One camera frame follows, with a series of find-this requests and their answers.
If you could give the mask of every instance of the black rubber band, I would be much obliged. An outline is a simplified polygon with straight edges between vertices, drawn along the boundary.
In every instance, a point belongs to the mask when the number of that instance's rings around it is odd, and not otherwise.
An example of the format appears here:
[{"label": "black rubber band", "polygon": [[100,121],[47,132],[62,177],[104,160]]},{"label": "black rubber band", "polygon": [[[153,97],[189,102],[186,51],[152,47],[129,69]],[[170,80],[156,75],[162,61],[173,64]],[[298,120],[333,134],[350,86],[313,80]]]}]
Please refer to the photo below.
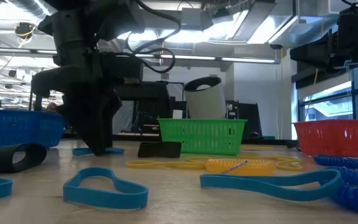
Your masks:
[{"label": "black rubber band", "polygon": [[[25,151],[24,158],[13,163],[13,155]],[[17,144],[0,147],[0,172],[20,172],[41,164],[47,156],[47,149],[37,143]]]},{"label": "black rubber band", "polygon": [[142,142],[139,146],[137,157],[180,157],[181,143],[180,142]]}]

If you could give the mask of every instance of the blue coiled cord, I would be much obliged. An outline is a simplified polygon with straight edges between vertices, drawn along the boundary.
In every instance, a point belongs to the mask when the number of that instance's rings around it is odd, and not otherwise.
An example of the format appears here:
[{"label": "blue coiled cord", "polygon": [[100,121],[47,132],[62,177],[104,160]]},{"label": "blue coiled cord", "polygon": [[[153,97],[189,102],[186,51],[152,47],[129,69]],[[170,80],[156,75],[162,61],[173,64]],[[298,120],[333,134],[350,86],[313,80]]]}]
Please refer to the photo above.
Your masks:
[{"label": "blue coiled cord", "polygon": [[350,169],[358,168],[358,159],[345,156],[325,156],[317,155],[313,157],[314,161],[322,166],[339,166]]},{"label": "blue coiled cord", "polygon": [[346,167],[328,167],[327,169],[336,169],[341,172],[345,182],[343,187],[339,188],[331,198],[345,208],[358,212],[358,171]]}]

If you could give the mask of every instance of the orange mesh object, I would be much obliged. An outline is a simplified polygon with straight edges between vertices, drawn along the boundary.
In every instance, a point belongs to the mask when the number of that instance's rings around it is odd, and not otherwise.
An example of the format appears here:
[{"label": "orange mesh object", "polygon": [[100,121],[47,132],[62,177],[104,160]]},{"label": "orange mesh object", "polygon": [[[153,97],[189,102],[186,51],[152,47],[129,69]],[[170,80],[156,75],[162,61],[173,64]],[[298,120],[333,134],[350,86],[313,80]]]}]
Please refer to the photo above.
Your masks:
[{"label": "orange mesh object", "polygon": [[243,166],[228,172],[227,174],[234,175],[273,175],[275,164],[272,161],[258,160],[258,159],[208,159],[205,164],[208,172],[222,173],[235,165],[247,160]]}]

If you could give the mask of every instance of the black rubber ring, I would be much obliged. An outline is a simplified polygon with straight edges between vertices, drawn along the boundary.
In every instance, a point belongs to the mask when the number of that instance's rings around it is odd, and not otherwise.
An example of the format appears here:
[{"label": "black rubber ring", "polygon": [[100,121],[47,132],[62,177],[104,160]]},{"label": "black rubber ring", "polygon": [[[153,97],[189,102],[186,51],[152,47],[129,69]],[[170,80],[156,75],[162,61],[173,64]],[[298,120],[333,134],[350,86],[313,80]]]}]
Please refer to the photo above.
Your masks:
[{"label": "black rubber ring", "polygon": [[[24,158],[13,163],[13,155],[25,151]],[[20,172],[41,164],[47,156],[47,149],[38,143],[17,144],[0,147],[0,172]]]}]

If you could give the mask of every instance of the black machine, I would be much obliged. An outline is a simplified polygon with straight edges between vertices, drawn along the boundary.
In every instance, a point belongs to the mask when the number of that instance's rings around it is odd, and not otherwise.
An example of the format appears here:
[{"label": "black machine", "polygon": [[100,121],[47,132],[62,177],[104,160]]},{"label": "black machine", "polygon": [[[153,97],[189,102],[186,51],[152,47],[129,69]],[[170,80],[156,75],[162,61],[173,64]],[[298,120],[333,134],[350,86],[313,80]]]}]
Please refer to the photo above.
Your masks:
[{"label": "black machine", "polygon": [[350,7],[341,11],[338,31],[330,30],[321,39],[292,49],[292,60],[313,65],[327,75],[358,67],[358,2],[342,2]]},{"label": "black machine", "polygon": [[[121,107],[115,88],[125,84],[127,78],[135,78],[140,83],[142,64],[159,73],[165,73],[174,66],[175,56],[169,49],[144,49],[177,34],[180,21],[147,7],[140,0],[45,2],[57,12],[47,16],[38,29],[53,36],[57,49],[53,61],[60,67],[33,77],[32,93],[36,94],[34,109],[41,110],[42,98],[48,98],[50,90],[62,92],[64,104],[57,107],[57,112],[73,126],[93,153],[101,156],[107,147],[112,147],[112,117]],[[149,13],[176,22],[178,29],[134,50],[129,48],[127,40],[127,48],[132,53],[99,52],[97,44],[101,39],[109,41],[125,32],[144,31],[139,6]],[[173,55],[172,64],[161,71],[135,56],[161,50]]]}]

